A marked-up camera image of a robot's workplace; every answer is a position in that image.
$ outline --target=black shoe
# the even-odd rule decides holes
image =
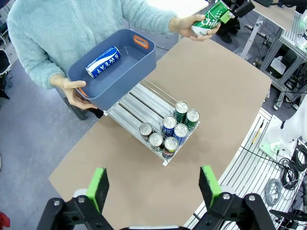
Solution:
[[[229,29],[229,33],[236,35],[238,33],[238,30],[236,28]]]
[[[223,34],[223,35],[220,35],[220,34],[216,33],[216,35],[218,35],[219,38],[220,38],[223,42],[225,42],[225,43],[231,43],[231,42],[232,42],[231,37],[229,36],[228,33]]]

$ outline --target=hand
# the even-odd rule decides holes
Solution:
[[[202,42],[204,40],[212,38],[212,36],[218,31],[220,28],[221,24],[219,23],[214,29],[209,30],[207,35],[203,36],[196,36],[194,32],[191,30],[191,26],[196,22],[196,21],[202,21],[205,19],[205,15],[203,14],[196,14],[187,18],[172,18],[169,22],[169,30],[171,32],[176,32],[179,33],[180,35],[184,37],[189,37],[195,42]]]
[[[68,78],[56,74],[50,78],[50,84],[60,87],[64,91],[71,105],[74,105],[80,109],[89,109],[89,108],[97,109],[96,106],[94,106],[88,100],[84,99],[76,91],[77,88],[84,87],[86,85],[85,81],[82,80],[70,81]]]

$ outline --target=sweater sleeve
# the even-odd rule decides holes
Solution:
[[[121,0],[124,18],[135,27],[153,33],[170,35],[169,21],[176,14],[148,5],[146,0]]]
[[[64,75],[60,67],[49,60],[49,56],[35,41],[8,20],[10,39],[15,47],[20,63],[30,78],[46,89],[52,89],[49,79],[55,74]]]

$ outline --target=gray coiled cable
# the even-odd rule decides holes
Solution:
[[[283,185],[278,179],[269,179],[264,188],[265,200],[268,206],[272,207],[278,203],[282,198]]]

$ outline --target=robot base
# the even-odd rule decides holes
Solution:
[[[283,141],[269,142],[268,133],[274,131],[274,129],[278,130],[281,125],[282,121],[273,115],[259,145],[259,148],[276,162],[279,162],[282,158],[291,160],[297,142],[297,139],[289,143]]]

